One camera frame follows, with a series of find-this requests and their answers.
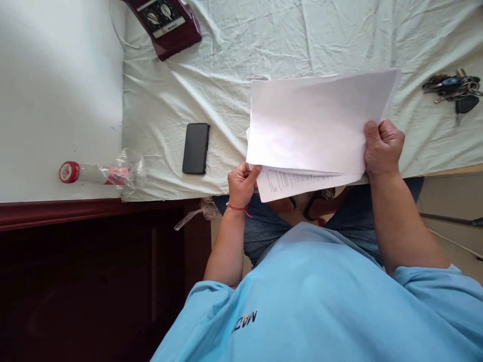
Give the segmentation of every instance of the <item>wrist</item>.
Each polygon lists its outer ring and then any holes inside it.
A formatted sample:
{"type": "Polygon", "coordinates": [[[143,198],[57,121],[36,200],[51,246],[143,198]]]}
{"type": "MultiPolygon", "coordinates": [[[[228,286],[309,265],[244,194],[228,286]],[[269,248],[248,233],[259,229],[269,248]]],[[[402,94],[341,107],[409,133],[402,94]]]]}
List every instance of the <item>wrist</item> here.
{"type": "Polygon", "coordinates": [[[228,215],[229,217],[243,218],[244,219],[245,218],[245,210],[235,210],[235,209],[232,209],[230,206],[227,206],[223,216],[225,216],[225,215],[228,215]]]}
{"type": "Polygon", "coordinates": [[[230,205],[232,205],[233,207],[236,207],[237,209],[243,209],[244,207],[246,207],[249,204],[249,203],[245,204],[243,201],[231,199],[231,198],[228,200],[228,203],[230,205]]]}
{"type": "Polygon", "coordinates": [[[386,183],[402,178],[399,170],[391,172],[368,172],[367,175],[369,176],[369,182],[371,184],[386,183]]]}

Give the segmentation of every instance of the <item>paper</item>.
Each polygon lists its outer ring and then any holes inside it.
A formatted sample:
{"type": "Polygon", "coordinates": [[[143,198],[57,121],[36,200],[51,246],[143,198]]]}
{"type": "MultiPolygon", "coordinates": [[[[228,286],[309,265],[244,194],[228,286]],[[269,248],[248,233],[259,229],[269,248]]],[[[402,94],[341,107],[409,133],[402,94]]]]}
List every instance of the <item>paper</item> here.
{"type": "Polygon", "coordinates": [[[252,80],[247,162],[279,169],[360,174],[368,120],[380,122],[400,71],[252,80]]]}
{"type": "Polygon", "coordinates": [[[307,175],[275,171],[263,167],[257,178],[262,202],[269,202],[309,191],[347,185],[360,180],[362,175],[307,175]]]}

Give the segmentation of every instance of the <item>t-shirt sleeve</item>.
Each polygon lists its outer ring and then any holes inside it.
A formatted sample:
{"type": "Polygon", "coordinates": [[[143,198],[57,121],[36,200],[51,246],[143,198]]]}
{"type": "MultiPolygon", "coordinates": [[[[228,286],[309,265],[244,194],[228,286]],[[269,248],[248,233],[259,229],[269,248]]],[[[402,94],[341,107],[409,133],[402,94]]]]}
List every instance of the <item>t-shirt sleeve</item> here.
{"type": "Polygon", "coordinates": [[[457,267],[404,267],[394,279],[479,347],[483,346],[483,288],[457,267]]]}
{"type": "Polygon", "coordinates": [[[185,306],[151,358],[151,362],[188,360],[201,352],[210,331],[217,333],[234,290],[217,282],[198,282],[189,293],[185,306]]]}

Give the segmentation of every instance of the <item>bed sheet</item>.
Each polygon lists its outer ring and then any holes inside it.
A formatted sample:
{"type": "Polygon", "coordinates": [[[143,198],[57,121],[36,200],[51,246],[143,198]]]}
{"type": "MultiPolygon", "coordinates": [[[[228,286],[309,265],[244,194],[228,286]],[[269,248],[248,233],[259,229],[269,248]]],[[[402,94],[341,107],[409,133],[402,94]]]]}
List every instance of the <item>bed sheet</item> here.
{"type": "Polygon", "coordinates": [[[251,79],[402,69],[387,115],[406,133],[403,176],[483,163],[482,105],[456,128],[453,102],[421,85],[464,67],[483,75],[481,1],[195,0],[201,43],[161,62],[127,19],[123,146],[141,152],[147,183],[125,201],[226,194],[247,151],[251,79]],[[183,174],[186,126],[211,125],[205,175],[183,174]]]}

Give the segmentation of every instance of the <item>denim jeans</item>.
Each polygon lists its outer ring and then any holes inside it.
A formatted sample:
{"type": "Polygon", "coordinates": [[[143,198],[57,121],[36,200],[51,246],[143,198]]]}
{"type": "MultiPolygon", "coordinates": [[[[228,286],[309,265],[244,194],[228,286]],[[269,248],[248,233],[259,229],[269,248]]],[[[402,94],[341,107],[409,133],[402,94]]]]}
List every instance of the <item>denim jeans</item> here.
{"type": "MultiPolygon", "coordinates": [[[[424,177],[406,178],[404,181],[417,202],[424,177]]],[[[213,197],[221,214],[226,210],[228,198],[228,195],[213,197]]],[[[275,242],[292,226],[279,217],[267,204],[262,203],[257,194],[252,196],[248,213],[252,218],[245,218],[244,251],[252,264],[256,266],[275,242]]],[[[383,266],[374,231],[370,185],[355,186],[325,227],[344,235],[383,266]]]]}

